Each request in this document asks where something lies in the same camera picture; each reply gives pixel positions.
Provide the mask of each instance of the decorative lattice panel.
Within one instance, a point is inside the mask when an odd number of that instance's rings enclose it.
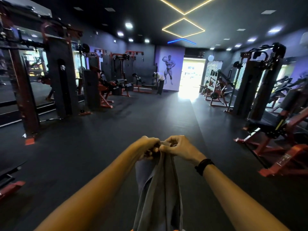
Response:
[[[204,84],[207,80],[210,80],[210,75],[211,71],[218,71],[221,69],[222,66],[222,61],[212,61],[208,62],[208,65],[206,66],[206,71],[205,71],[205,77],[204,77]]]
[[[242,83],[242,78],[243,78],[243,74],[244,74],[245,68],[246,68],[246,63],[243,63],[243,67],[241,68],[240,74],[239,74],[239,76],[238,76],[237,84],[236,84],[236,87],[235,87],[236,89],[239,89],[239,88],[240,88],[240,85],[241,85],[241,83]],[[236,74],[235,74],[235,77],[234,77],[234,81],[233,81],[233,82],[235,82],[237,72],[238,72],[238,69],[236,70]]]

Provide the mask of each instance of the gray cloth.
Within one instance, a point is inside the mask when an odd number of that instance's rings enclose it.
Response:
[[[136,163],[140,195],[134,231],[174,231],[183,228],[183,208],[173,157],[161,153]]]

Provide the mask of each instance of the diamond-shaped light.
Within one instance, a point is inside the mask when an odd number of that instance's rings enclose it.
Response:
[[[197,33],[193,33],[193,34],[187,35],[187,36],[179,36],[179,35],[177,35],[177,34],[171,32],[171,31],[166,30],[168,27],[171,27],[172,25],[175,25],[176,23],[178,23],[178,22],[180,22],[180,21],[183,21],[183,20],[185,20],[185,21],[191,23],[191,24],[194,25],[195,27],[199,28],[201,31],[199,31],[199,32],[197,32]],[[199,33],[205,32],[204,29],[202,29],[201,27],[197,26],[196,24],[194,24],[193,22],[189,21],[189,20],[186,19],[186,18],[181,18],[181,19],[179,19],[179,20],[177,20],[177,21],[175,21],[175,22],[169,24],[168,26],[163,27],[162,30],[165,31],[165,32],[167,32],[167,33],[169,33],[169,34],[172,34],[172,35],[175,35],[175,36],[177,36],[177,37],[180,37],[180,38],[186,38],[186,37],[188,37],[188,36],[193,36],[193,35],[197,35],[197,34],[199,34]]]
[[[166,5],[170,6],[172,9],[178,11],[178,12],[181,13],[182,15],[187,15],[187,14],[193,12],[194,10],[196,10],[196,9],[198,9],[198,8],[200,8],[200,7],[204,6],[204,5],[206,5],[207,3],[209,3],[209,2],[211,2],[211,1],[213,1],[213,0],[206,0],[206,1],[204,1],[203,3],[197,5],[196,7],[192,8],[190,11],[187,11],[187,12],[183,12],[183,11],[180,10],[178,7],[172,5],[171,3],[167,2],[166,0],[160,0],[160,1],[162,1],[162,2],[165,3]]]

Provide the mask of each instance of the ceiling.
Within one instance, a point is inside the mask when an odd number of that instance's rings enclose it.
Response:
[[[52,1],[33,0],[53,11]],[[168,6],[162,0],[61,0],[64,12],[73,12],[76,17],[89,25],[113,35],[123,31],[123,39],[133,38],[142,43],[148,38],[152,44],[166,45],[168,41],[186,37],[196,45],[185,41],[173,44],[185,47],[211,48],[225,50],[238,43],[247,46],[247,40],[256,37],[262,42],[274,35],[267,32],[276,26],[282,30],[275,34],[286,34],[308,26],[308,0],[212,0],[190,13],[183,15],[206,0],[165,0],[179,11]],[[111,7],[115,12],[108,12]],[[265,10],[276,10],[273,14],[261,14]],[[182,18],[184,20],[162,29]],[[133,24],[132,30],[125,28],[125,23]]]

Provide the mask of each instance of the black wristband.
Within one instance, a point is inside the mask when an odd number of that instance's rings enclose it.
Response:
[[[195,167],[195,169],[201,176],[203,176],[203,171],[206,168],[206,166],[208,166],[209,164],[214,165],[214,163],[210,159],[204,159],[203,161],[199,163],[198,166]]]

